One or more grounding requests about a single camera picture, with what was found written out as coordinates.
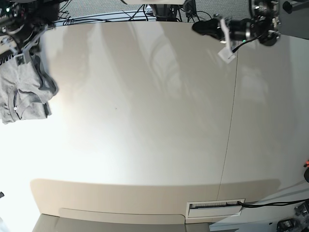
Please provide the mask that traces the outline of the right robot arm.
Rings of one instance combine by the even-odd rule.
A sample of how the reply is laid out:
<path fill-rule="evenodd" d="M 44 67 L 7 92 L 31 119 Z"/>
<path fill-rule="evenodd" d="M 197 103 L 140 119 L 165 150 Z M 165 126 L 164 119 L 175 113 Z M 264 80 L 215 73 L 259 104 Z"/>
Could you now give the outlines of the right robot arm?
<path fill-rule="evenodd" d="M 2 0 L 0 44 L 14 55 L 23 54 L 58 20 L 61 0 Z"/>

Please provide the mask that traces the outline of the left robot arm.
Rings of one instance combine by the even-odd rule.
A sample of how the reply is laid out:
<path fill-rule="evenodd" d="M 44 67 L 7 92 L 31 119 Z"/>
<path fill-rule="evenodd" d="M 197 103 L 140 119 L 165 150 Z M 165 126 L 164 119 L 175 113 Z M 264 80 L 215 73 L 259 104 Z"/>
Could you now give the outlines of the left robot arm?
<path fill-rule="evenodd" d="M 241 46 L 253 41 L 273 46 L 281 35 L 279 13 L 277 0 L 250 0 L 249 18 L 235 20 L 216 14 L 210 20 L 195 22 L 192 30 L 224 43 L 227 52 L 234 54 Z"/>

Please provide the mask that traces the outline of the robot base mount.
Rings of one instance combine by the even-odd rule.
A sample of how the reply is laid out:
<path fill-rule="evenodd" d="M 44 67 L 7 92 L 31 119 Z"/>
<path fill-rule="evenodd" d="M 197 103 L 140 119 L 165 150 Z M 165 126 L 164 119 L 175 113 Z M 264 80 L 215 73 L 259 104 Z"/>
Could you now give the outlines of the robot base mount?
<path fill-rule="evenodd" d="M 147 16 L 152 16 L 156 21 L 162 22 L 182 22 L 181 10 L 182 5 L 170 5 L 170 4 L 151 4 L 149 5 L 151 10 L 147 13 Z"/>

